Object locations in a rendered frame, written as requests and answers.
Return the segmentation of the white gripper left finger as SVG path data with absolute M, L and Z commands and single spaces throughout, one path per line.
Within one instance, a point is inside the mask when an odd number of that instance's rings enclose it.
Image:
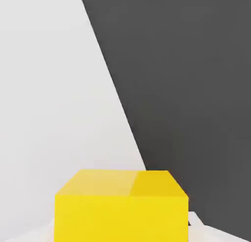
M 54 218 L 46 226 L 31 230 L 4 242 L 54 242 Z

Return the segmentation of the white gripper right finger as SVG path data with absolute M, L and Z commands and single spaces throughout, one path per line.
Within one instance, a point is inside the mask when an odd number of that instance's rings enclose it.
M 232 234 L 204 225 L 195 212 L 188 212 L 188 242 L 248 242 Z

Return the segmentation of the small yellow cube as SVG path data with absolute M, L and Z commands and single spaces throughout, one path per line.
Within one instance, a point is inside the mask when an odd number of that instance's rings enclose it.
M 55 195 L 54 242 L 188 242 L 188 210 L 168 171 L 83 169 Z

